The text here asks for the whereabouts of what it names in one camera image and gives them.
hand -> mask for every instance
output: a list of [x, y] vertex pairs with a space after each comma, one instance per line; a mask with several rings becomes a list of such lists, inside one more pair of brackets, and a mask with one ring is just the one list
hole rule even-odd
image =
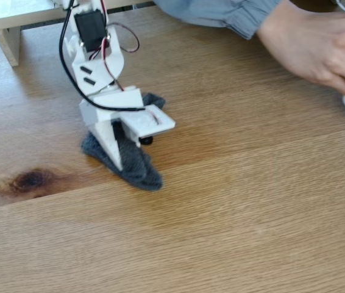
[[257, 35], [291, 73], [345, 95], [345, 13], [314, 13], [282, 2]]

wood knot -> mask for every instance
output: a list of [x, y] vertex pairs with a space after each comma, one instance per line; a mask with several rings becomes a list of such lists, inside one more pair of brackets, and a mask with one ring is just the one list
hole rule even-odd
[[49, 170], [34, 169], [19, 174], [9, 186], [14, 192], [24, 194], [50, 185], [54, 177]]

gray sleeve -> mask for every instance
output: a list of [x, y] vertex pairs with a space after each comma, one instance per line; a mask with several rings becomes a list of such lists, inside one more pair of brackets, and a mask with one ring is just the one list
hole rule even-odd
[[226, 27], [249, 40], [281, 0], [154, 0], [186, 23]]

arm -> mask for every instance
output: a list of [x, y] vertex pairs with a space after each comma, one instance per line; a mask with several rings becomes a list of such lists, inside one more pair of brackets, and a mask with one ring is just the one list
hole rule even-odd
[[167, 14], [201, 26], [226, 27], [250, 39], [281, 0], [154, 0]]
[[345, 13], [313, 13], [290, 0], [154, 0], [187, 23], [257, 34], [291, 73], [345, 95]]

wooden board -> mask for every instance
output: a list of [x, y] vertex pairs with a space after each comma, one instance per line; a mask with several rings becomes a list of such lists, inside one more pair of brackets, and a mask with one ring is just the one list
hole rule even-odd
[[114, 19], [141, 40], [121, 83], [165, 97], [177, 121], [145, 148], [165, 187], [137, 190], [82, 154], [61, 27], [22, 32], [18, 68], [0, 51], [0, 293], [345, 293], [339, 95], [257, 39], [157, 7]]
[[[105, 0], [107, 9], [144, 3], [146, 0]], [[0, 29], [64, 18], [65, 12], [51, 0], [0, 0]]]

